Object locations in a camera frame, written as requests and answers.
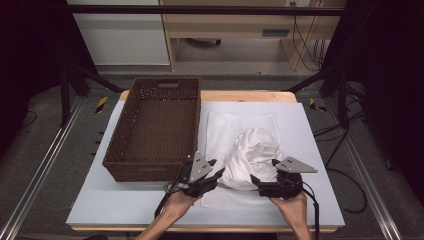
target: floor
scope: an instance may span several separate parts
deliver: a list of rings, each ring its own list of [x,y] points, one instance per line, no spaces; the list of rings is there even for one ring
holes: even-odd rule
[[[308,68],[317,67],[306,58],[305,62]],[[105,79],[123,88],[129,88],[134,77],[140,75],[196,75],[202,77],[202,89],[274,91],[287,89],[315,72],[305,67],[291,71],[278,40],[237,39],[223,39],[221,45],[182,41],[174,71],[131,66],[99,69]],[[83,239],[97,234],[75,232],[65,224],[119,97],[93,81],[87,82],[89,96],[81,98],[71,93],[72,103],[80,110],[64,139],[55,140],[63,130],[59,128],[60,89],[52,88],[31,100],[22,130],[0,162],[1,239]],[[321,98],[320,84],[318,81],[296,93],[316,134],[337,125],[335,97]],[[104,96],[108,97],[104,109],[95,113]],[[311,98],[318,108],[311,108]],[[349,116],[361,112],[355,96],[348,96],[347,102]],[[341,128],[316,137],[323,161],[331,159],[329,168],[334,170],[328,170],[328,174],[346,222],[334,233],[321,234],[321,239],[424,239],[423,206],[402,174],[386,168],[384,153],[366,119],[358,116],[351,120],[339,148],[345,132]],[[60,147],[48,155],[53,142]],[[40,173],[39,167],[47,171]],[[41,176],[38,185],[32,181],[34,176]],[[362,191],[368,199],[363,210]],[[136,233],[106,234],[109,239],[129,239]],[[280,234],[278,238],[294,239],[292,234]]]

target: human arm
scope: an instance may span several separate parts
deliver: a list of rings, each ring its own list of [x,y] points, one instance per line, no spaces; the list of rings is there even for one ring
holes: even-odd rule
[[[294,198],[283,200],[280,198],[269,198],[274,203],[287,224],[293,229],[298,240],[311,240],[311,232],[306,223],[306,194],[300,193]]]
[[[173,193],[165,205],[162,212],[153,220],[153,222],[136,238],[136,240],[156,240],[168,228],[170,228],[178,219],[186,214],[188,209],[199,198],[193,198],[185,195],[182,191]]]

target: white tabletop surface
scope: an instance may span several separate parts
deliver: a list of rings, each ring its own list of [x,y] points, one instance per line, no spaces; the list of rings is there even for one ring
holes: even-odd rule
[[[99,146],[84,185],[66,221],[76,230],[142,230],[153,220],[164,192],[164,182],[115,182],[102,161],[122,111],[119,100]],[[288,155],[318,169],[318,173],[302,174],[304,182],[314,190],[320,204],[320,225],[336,229],[344,220],[325,171],[302,104],[278,102],[202,102],[199,126],[199,151],[205,151],[206,119],[209,112],[274,114],[281,143]],[[314,225],[314,207],[308,199],[308,225]],[[286,231],[280,212],[229,211],[201,207],[196,202],[170,230],[174,231]]]

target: white cabinet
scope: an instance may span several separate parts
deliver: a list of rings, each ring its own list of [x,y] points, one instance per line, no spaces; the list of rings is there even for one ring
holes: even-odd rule
[[[157,0],[68,0],[68,4],[159,5]],[[160,14],[74,14],[99,65],[169,65]]]

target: wicker basket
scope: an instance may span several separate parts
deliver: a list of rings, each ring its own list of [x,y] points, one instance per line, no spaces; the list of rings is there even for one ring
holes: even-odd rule
[[[173,180],[197,151],[199,78],[137,78],[103,166],[117,182]]]

